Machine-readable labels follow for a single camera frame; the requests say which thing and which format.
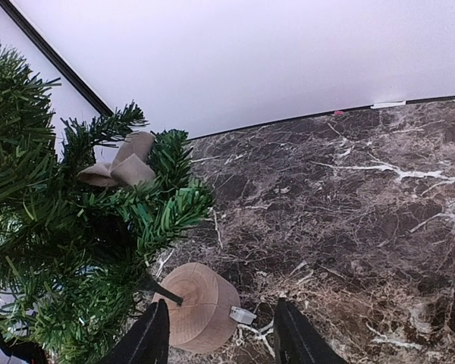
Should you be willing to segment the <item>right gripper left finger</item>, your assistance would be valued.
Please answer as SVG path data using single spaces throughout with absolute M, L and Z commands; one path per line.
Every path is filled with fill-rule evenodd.
M 163 299 L 152 303 L 99 364 L 168 363 L 170 321 Z

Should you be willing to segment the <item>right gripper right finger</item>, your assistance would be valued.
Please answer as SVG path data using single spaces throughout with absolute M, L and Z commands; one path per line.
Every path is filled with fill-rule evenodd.
M 347 364 L 334 352 L 298 308 L 279 298 L 274 316 L 275 362 L 297 364 Z

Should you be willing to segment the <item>tan wooden ornaments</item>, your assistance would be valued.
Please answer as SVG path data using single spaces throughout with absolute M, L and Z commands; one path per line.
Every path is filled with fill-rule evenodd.
M 154 180 L 155 172 L 146 164 L 154 142 L 151 133 L 130 133 L 112 162 L 95 163 L 83 169 L 78 180 L 96 187 L 136 186 Z

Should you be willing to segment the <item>small green christmas tree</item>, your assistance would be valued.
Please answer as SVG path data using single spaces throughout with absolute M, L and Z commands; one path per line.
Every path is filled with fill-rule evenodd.
M 209 188 L 191 174 L 188 135 L 152 133 L 155 179 L 96 187 L 78 180 L 110 163 L 126 136 L 146 132 L 131 103 L 112 116 L 64 122 L 57 151 L 50 91 L 25 58 L 0 46 L 0 332 L 40 345 L 60 363 L 99 363 L 122 338 L 140 294 L 165 300 L 170 343 L 210 353 L 234 334 L 234 287 L 199 263 L 151 276 L 157 254 L 204 221 Z

